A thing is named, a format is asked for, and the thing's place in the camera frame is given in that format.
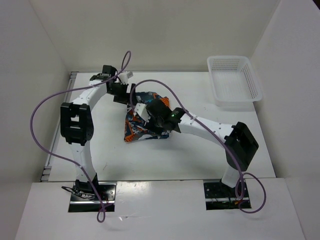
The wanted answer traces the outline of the colourful patterned shorts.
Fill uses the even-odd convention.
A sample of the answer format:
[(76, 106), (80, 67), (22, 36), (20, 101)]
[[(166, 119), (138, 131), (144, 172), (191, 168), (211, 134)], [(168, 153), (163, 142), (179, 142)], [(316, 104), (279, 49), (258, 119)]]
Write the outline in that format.
[[(170, 107), (170, 100), (167, 96), (160, 96), (156, 92), (137, 92), (132, 96), (132, 103), (149, 104), (152, 100), (160, 99), (167, 107)], [(160, 140), (168, 139), (170, 133), (160, 127), (150, 125), (145, 122), (139, 115), (134, 115), (130, 103), (127, 104), (127, 113), (124, 122), (124, 141), (126, 143), (141, 141), (141, 140)]]

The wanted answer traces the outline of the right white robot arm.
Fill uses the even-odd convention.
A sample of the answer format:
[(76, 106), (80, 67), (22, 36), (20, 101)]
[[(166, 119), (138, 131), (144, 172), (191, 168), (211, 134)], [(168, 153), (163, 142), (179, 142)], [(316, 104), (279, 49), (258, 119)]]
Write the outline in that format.
[(219, 184), (219, 191), (225, 197), (237, 191), (241, 174), (247, 171), (259, 149), (245, 123), (224, 124), (186, 112), (180, 107), (171, 110), (159, 99), (147, 104), (141, 117), (165, 131), (191, 134), (221, 146), (228, 164)]

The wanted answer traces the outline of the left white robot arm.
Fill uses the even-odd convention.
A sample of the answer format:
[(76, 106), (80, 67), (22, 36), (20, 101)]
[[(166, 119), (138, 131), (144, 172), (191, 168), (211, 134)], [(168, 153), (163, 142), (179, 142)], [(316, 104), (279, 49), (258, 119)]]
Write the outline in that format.
[(96, 199), (100, 194), (90, 147), (94, 135), (92, 110), (106, 94), (126, 104), (129, 97), (128, 80), (132, 76), (131, 71), (117, 73), (113, 66), (104, 65), (102, 72), (90, 78), (88, 87), (77, 98), (60, 106), (60, 133), (69, 144), (73, 161), (78, 166), (73, 192), (83, 194), (89, 200)]

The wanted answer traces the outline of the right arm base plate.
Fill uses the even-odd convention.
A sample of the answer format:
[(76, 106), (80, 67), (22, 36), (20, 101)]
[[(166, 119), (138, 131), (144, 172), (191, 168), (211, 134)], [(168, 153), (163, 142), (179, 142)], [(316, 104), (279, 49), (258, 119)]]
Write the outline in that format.
[(236, 197), (235, 188), (221, 183), (219, 180), (204, 181), (204, 197), (206, 210), (233, 210), (238, 209), (239, 204), (243, 209), (251, 209), (247, 184), (244, 183), (244, 198)]

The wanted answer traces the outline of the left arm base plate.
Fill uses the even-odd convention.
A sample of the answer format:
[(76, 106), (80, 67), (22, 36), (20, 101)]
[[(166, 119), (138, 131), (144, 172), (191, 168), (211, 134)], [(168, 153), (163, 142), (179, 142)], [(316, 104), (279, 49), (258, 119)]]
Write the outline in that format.
[[(102, 207), (98, 197), (94, 193), (86, 193), (76, 190), (75, 184), (71, 187), (63, 187), (70, 192), (69, 213), (97, 213)], [(115, 211), (116, 182), (100, 182), (97, 191), (101, 197), (107, 212)]]

